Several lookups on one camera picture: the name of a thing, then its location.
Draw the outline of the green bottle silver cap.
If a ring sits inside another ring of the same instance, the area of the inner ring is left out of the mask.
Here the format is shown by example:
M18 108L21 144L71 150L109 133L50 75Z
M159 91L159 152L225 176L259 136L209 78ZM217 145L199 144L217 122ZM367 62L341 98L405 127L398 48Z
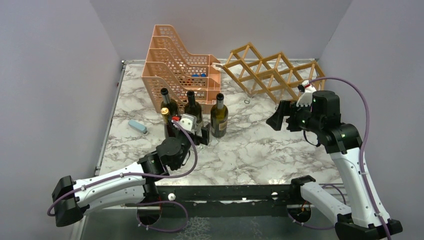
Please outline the green bottle silver cap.
M223 137L227 132L229 110L224 104L225 96L216 95L216 103L210 110L211 133L215 138Z

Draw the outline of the dark green wine bottle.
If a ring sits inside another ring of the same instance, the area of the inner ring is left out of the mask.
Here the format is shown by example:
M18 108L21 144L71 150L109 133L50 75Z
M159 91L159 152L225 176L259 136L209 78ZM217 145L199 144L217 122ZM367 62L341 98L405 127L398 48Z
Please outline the dark green wine bottle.
M187 103L184 106L184 113L196 117L196 128L195 128L195 130L199 134L201 132L201 128L204 125L202 107L196 101L195 92L193 90L189 90L186 93L186 96L187 96Z

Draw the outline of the red bottle gold cap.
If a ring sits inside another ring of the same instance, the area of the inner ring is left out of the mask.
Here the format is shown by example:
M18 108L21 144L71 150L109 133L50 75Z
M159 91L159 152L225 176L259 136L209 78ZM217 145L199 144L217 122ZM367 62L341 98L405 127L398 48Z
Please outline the red bottle gold cap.
M163 118L164 135L166 138L175 138L177 136L178 129L172 123L172 117L167 107L162 107L161 115Z

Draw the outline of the dark bottle brown label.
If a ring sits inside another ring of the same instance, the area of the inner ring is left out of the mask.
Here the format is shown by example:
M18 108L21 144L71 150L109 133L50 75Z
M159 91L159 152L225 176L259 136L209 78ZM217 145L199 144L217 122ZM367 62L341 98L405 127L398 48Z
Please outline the dark bottle brown label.
M160 90L160 94L162 95L162 102L160 104L160 107L167 108L171 116L179 116L180 115L179 104L174 99L171 98L168 89L166 87L163 87Z

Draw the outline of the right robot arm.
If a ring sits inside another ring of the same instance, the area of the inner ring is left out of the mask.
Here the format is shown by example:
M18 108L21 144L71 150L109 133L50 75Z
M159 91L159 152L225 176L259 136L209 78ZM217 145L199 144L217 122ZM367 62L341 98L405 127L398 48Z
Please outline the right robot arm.
M361 154L361 136L354 125L341 122L340 99L333 91L314 92L311 106L282 100L266 123L275 131L287 123L290 132L316 134L336 165L349 198L344 204L312 177L304 176L291 181L288 196L292 202L314 205L341 240L381 240L403 231L401 222L391 218L379 200Z

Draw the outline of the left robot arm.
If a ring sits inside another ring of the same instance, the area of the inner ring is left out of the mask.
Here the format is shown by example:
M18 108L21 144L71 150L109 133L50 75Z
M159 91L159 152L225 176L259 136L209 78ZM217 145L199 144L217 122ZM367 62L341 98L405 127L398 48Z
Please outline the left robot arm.
M193 172L199 159L196 147L209 144L211 125L199 127L196 118L189 114L173 116L167 123L174 135L138 161L104 175L62 177L47 209L56 226L74 224L97 210L117 205L152 205L157 200L157 181L182 178Z

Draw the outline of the wooden wine rack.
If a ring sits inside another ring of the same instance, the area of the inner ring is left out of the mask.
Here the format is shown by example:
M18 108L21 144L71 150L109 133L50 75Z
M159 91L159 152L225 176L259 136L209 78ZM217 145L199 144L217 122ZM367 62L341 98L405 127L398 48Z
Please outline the wooden wine rack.
M298 100L299 85L325 76L316 60L295 66L282 51L262 56L251 42L231 50L221 69L249 98L266 94L276 104Z

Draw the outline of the light blue eraser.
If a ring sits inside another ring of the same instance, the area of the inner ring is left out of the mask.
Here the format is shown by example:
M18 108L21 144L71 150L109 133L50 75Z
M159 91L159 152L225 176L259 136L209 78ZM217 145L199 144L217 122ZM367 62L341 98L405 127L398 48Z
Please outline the light blue eraser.
M148 134L147 127L136 120L133 120L133 119L129 120L128 125L144 135Z

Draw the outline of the peach plastic file organizer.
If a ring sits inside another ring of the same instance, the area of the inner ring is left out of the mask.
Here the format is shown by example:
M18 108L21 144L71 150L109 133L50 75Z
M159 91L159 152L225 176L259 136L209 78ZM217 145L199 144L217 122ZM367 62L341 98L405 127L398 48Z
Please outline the peach plastic file organizer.
M141 78L156 112L160 112L167 88L181 111L187 103L187 91L194 91L203 114L209 114L221 92L219 64L211 54L192 54L185 48L172 25L156 24L153 28Z

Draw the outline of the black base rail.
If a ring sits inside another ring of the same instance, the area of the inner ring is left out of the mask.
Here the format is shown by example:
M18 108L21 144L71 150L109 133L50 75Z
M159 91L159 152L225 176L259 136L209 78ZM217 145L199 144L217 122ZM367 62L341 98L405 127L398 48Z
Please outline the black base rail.
M159 185L153 196L141 203L126 203L142 215L159 214L164 218L184 217L286 217L289 208L300 208L305 202L289 184L274 185Z

